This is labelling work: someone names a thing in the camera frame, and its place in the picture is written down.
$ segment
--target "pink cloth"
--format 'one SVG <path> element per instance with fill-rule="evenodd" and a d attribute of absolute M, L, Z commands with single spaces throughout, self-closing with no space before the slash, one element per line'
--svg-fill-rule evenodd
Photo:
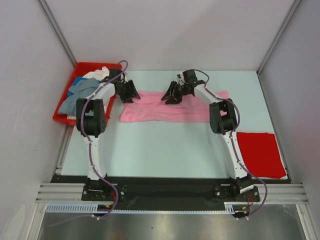
<path fill-rule="evenodd" d="M 161 101 L 165 92 L 139 91 L 141 99 L 133 98 L 133 103 L 124 104 L 120 122 L 168 121 L 207 123 L 209 122 L 209 106 L 201 99 L 186 95 L 179 104 L 166 105 Z M 228 92 L 216 92 L 221 98 L 227 98 Z"/>

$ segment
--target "purple cable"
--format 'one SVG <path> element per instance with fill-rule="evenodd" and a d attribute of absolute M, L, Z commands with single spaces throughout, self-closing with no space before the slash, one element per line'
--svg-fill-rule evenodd
<path fill-rule="evenodd" d="M 229 100 L 229 99 L 227 99 L 227 98 L 218 97 L 218 96 L 216 96 L 215 94 L 213 94 L 209 89 L 207 89 L 207 83 L 208 83 L 209 80 L 210 80 L 210 77 L 209 77 L 208 74 L 206 74 L 204 71 L 201 71 L 201 70 L 197 70 L 197 69 L 193 69 L 193 70 L 196 71 L 196 72 L 202 73 L 202 74 L 204 74 L 204 75 L 207 77 L 207 80 L 206 80 L 206 82 L 205 82 L 205 84 L 204 84 L 204 89 L 205 89 L 211 96 L 213 96 L 213 97 L 214 97 L 215 99 L 217 99 L 217 100 L 227 101 L 228 103 L 231 103 L 231 104 L 233 105 L 235 111 L 236 111 L 237 120 L 238 120 L 238 121 L 237 121 L 236 126 L 231 130 L 230 135 L 229 135 L 229 136 L 230 136 L 230 140 L 231 140 L 231 144 L 232 144 L 232 148 L 233 148 L 233 151 L 234 151 L 234 154 L 235 154 L 236 161 L 237 161 L 237 163 L 240 165 L 240 167 L 242 167 L 243 170 L 244 170 L 247 174 L 249 174 L 249 175 L 252 176 L 253 178 L 257 179 L 259 182 L 261 182 L 261 183 L 263 184 L 264 188 L 265 188 L 265 195 L 264 195 L 264 198 L 263 198 L 262 203 L 260 204 L 260 206 L 259 206 L 254 212 L 252 212 L 252 213 L 250 213 L 250 214 L 248 215 L 248 217 L 249 217 L 249 216 L 252 216 L 252 215 L 254 215 L 255 213 L 257 213 L 257 212 L 264 206 L 264 204 L 265 204 L 265 202 L 266 202 L 266 200 L 267 200 L 267 196 L 268 196 L 268 187 L 267 187 L 266 183 L 265 183 L 261 178 L 253 175 L 253 174 L 240 162 L 240 159 L 239 159 L 239 156 L 238 156 L 238 153 L 237 153 L 237 150 L 236 150 L 235 142 L 234 142 L 234 139 L 233 139 L 233 136 L 232 136 L 232 134 L 236 131 L 236 129 L 239 127 L 239 124 L 240 124 L 240 111 L 239 111 L 238 107 L 236 106 L 236 104 L 235 104 L 233 101 L 231 101 L 231 100 Z"/>
<path fill-rule="evenodd" d="M 81 132 L 83 133 L 83 135 L 88 139 L 89 141 L 89 160 L 90 160 L 90 164 L 92 166 L 92 170 L 94 171 L 94 173 L 98 176 L 99 179 L 101 179 L 102 181 L 104 181 L 106 184 L 108 184 L 110 187 L 113 188 L 114 192 L 115 192 L 115 201 L 114 201 L 114 204 L 112 206 L 112 208 L 103 216 L 101 217 L 96 217 L 96 219 L 105 219 L 117 206 L 117 203 L 118 203 L 118 198 L 119 198 L 119 194 L 118 194 L 118 191 L 116 189 L 116 187 L 109 181 L 105 180 L 99 173 L 98 171 L 96 170 L 95 168 L 95 165 L 94 165 L 94 161 L 92 159 L 92 149 L 91 149 L 91 138 L 89 137 L 89 135 L 85 132 L 85 128 L 84 128 L 84 117 L 85 117 L 85 112 L 86 112 L 86 108 L 88 106 L 88 103 L 90 102 L 90 100 L 98 93 L 101 91 L 101 89 L 103 89 L 107 84 L 109 84 L 110 82 L 112 82 L 113 80 L 117 79 L 119 76 L 121 76 L 128 68 L 128 62 L 126 60 L 121 60 L 120 62 L 118 62 L 116 64 L 116 67 L 121 64 L 121 63 L 126 63 L 126 66 L 125 68 L 117 75 L 115 76 L 114 78 L 111 78 L 109 79 L 106 83 L 103 84 L 103 86 L 100 86 L 98 89 L 96 89 L 93 94 L 88 98 L 88 100 L 85 102 L 84 106 L 83 106 L 83 109 L 82 109 L 82 112 L 81 112 L 81 119 L 80 119 L 80 126 L 81 126 Z M 78 215 L 78 216 L 74 216 L 74 217 L 71 217 L 71 218 L 68 218 L 66 220 L 63 220 L 63 221 L 60 221 L 60 222 L 57 222 L 57 223 L 54 223 L 54 224 L 51 224 L 49 225 L 49 227 L 55 227 L 57 225 L 60 225 L 60 224 L 64 224 L 64 223 L 67 223 L 69 221 L 72 221 L 72 220 L 75 220 L 75 219 L 79 219 L 79 218 L 82 218 L 82 217 L 92 217 L 92 215 L 88 215 L 88 214 L 82 214 L 82 215 Z"/>

